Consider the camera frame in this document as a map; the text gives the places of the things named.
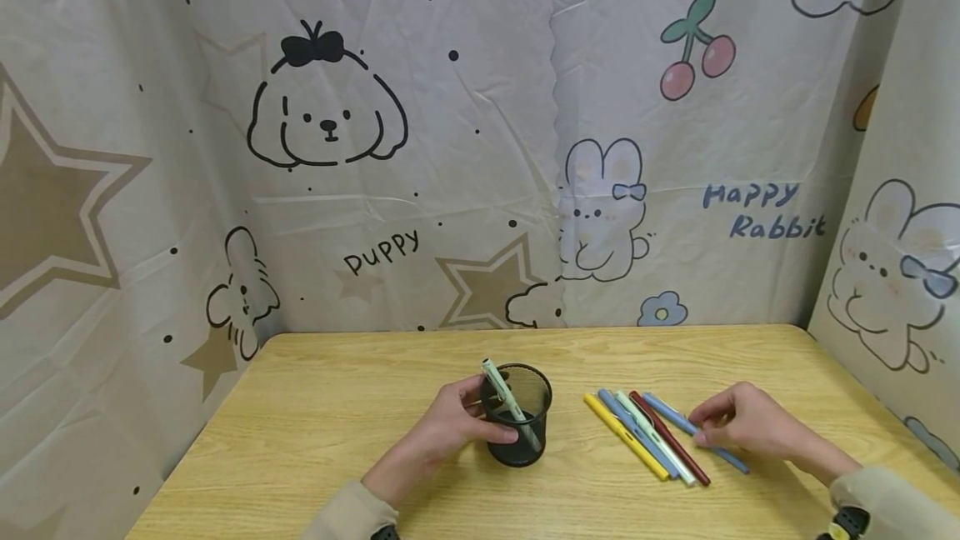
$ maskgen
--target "blue flower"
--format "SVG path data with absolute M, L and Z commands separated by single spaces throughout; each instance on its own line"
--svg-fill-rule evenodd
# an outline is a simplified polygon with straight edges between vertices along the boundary
M 684 321 L 687 321 L 687 307 L 680 303 L 680 294 L 667 290 L 659 296 L 651 296 L 643 301 L 637 325 L 680 325 Z
M 936 454 L 936 456 L 939 457 L 942 462 L 946 463 L 950 469 L 960 473 L 960 458 L 956 456 L 956 453 L 953 450 L 950 450 L 950 447 L 947 446 L 946 442 L 930 433 L 930 431 L 927 429 L 927 426 L 924 426 L 923 423 L 915 417 L 908 417 L 904 419 L 903 424 L 906 426 L 907 430 L 914 433 L 917 438 L 920 438 L 920 441 L 923 444 L 926 444 L 927 448 L 933 451 L 933 453 Z

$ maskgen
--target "yellow pen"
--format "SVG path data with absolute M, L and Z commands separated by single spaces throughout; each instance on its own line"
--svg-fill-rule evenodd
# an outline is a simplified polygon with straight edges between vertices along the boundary
M 583 394 L 583 401 L 587 403 L 587 406 L 592 409 L 594 413 L 597 414 L 597 417 L 600 418 L 607 427 L 610 428 L 611 432 L 617 434 L 621 440 L 623 440 L 630 450 L 637 454 L 640 457 L 640 460 L 650 468 L 650 471 L 654 472 L 654 475 L 659 478 L 659 481 L 664 482 L 666 479 L 670 478 L 666 469 L 663 469 L 663 465 L 659 464 L 658 460 L 653 457 L 650 452 L 647 452 L 645 447 L 640 444 L 636 438 L 630 432 L 627 432 L 627 429 L 621 424 L 613 414 L 604 407 L 600 401 L 593 396 L 592 394 Z

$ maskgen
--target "light blue pen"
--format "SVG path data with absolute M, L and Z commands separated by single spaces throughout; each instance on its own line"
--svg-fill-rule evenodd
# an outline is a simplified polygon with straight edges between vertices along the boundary
M 663 465 L 663 469 L 666 470 L 667 475 L 670 476 L 670 479 L 676 479 L 680 477 L 680 472 L 677 471 L 677 466 L 670 462 L 670 459 L 663 454 L 663 451 L 659 450 L 659 446 L 650 441 L 650 438 L 647 437 L 647 434 L 643 433 L 643 430 L 640 430 L 640 427 L 637 425 L 636 421 L 633 421 L 633 418 L 630 416 L 630 413 L 627 413 L 627 409 L 620 405 L 617 399 L 613 398 L 613 395 L 607 390 L 600 389 L 597 391 L 597 398 L 599 398 L 604 405 L 610 409 L 610 413 L 613 413 L 613 416 L 620 420 L 620 423 L 631 433 L 633 436 L 640 441 L 640 444 L 643 445 L 647 452 L 651 454 L 653 458 L 656 458 L 659 464 Z
M 692 422 L 689 422 L 686 417 L 683 417 L 680 413 L 677 412 L 673 407 L 670 407 L 667 403 L 662 400 L 659 400 L 656 396 L 652 395 L 650 392 L 645 392 L 643 394 L 643 400 L 645 400 L 652 409 L 656 410 L 657 413 L 661 414 L 662 418 L 668 420 L 673 425 L 681 428 L 684 432 L 693 435 L 697 432 L 697 427 L 693 425 Z M 740 470 L 741 473 L 749 474 L 750 468 L 747 467 L 746 463 L 741 462 L 740 459 L 734 457 L 730 451 L 726 449 L 721 449 L 720 447 L 713 447 L 710 449 L 717 453 L 717 456 L 721 459 L 724 459 L 725 462 L 730 463 L 734 467 Z

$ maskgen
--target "dark red pen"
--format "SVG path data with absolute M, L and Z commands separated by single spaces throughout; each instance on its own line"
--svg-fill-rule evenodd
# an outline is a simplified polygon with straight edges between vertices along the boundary
M 666 427 L 663 420 L 659 418 L 659 415 L 657 415 L 657 412 L 647 405 L 646 401 L 643 400 L 642 396 L 637 394 L 636 390 L 630 393 L 630 400 L 632 400 L 634 405 L 637 405 L 637 408 L 642 410 L 643 414 L 650 419 L 650 423 L 652 423 L 654 426 L 654 430 L 658 434 L 661 434 L 663 441 L 669 444 L 670 448 L 673 449 L 673 451 L 677 454 L 677 457 L 682 460 L 683 464 L 687 465 L 690 473 L 693 474 L 693 476 L 698 479 L 701 484 L 705 486 L 710 485 L 710 478 L 707 477 L 705 472 L 703 472 L 703 470 L 700 468 L 700 465 L 693 460 L 693 457 L 690 457 L 690 454 L 686 450 L 683 450 L 683 446 L 680 445 L 680 442 L 678 442 L 673 434 L 670 433 L 670 428 Z

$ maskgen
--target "wrist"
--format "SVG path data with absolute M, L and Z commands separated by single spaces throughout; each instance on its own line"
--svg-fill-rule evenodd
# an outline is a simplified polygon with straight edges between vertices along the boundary
M 796 456 L 790 460 L 797 469 L 814 476 L 827 488 L 836 478 L 863 468 L 850 454 L 815 432 L 802 442 Z
M 406 438 L 380 457 L 360 483 L 371 494 L 394 509 L 428 475 L 429 463 L 421 451 Z

